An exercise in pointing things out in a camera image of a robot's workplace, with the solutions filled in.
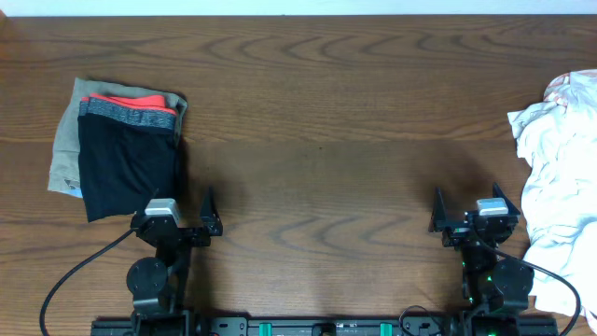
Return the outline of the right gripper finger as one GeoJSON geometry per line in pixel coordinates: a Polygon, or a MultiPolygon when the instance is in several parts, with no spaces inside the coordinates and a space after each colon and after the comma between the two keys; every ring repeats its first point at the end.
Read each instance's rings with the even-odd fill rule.
{"type": "Polygon", "coordinates": [[[440,188],[435,188],[433,209],[430,217],[429,232],[445,231],[449,227],[445,203],[440,188]]]}
{"type": "Polygon", "coordinates": [[[493,183],[493,197],[500,198],[504,201],[507,207],[508,214],[510,216],[519,217],[521,215],[520,210],[514,205],[512,201],[509,200],[509,198],[505,195],[505,193],[501,190],[501,188],[496,182],[493,183]]]}

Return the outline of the white t-shirt with pixel logo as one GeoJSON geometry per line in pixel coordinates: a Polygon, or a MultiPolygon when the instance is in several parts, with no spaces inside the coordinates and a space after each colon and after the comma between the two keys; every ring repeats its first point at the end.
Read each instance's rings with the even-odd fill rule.
{"type": "Polygon", "coordinates": [[[596,105],[545,102],[507,115],[531,173],[521,193],[530,246],[547,269],[531,291],[538,310],[596,319],[596,105]]]}

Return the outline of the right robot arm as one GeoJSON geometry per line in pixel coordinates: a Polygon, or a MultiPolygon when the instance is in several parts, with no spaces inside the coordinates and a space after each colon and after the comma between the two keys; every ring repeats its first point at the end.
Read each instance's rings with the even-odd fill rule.
{"type": "Polygon", "coordinates": [[[452,335],[519,335],[518,315],[529,306],[534,270],[512,257],[501,257],[498,246],[514,232],[520,210],[493,185],[491,198],[462,219],[450,219],[440,189],[435,189],[429,230],[462,256],[463,297],[471,307],[454,318],[452,335]]]}

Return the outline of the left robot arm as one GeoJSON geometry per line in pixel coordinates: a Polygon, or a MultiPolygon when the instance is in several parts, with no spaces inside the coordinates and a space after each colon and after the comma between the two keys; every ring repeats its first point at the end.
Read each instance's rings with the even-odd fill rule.
{"type": "Polygon", "coordinates": [[[133,336],[189,336],[201,332],[191,310],[184,307],[191,252],[211,244],[223,233],[212,189],[200,209],[198,227],[181,227],[176,200],[152,197],[132,217],[131,230],[156,248],[153,257],[137,260],[127,273],[132,294],[133,336]]]}

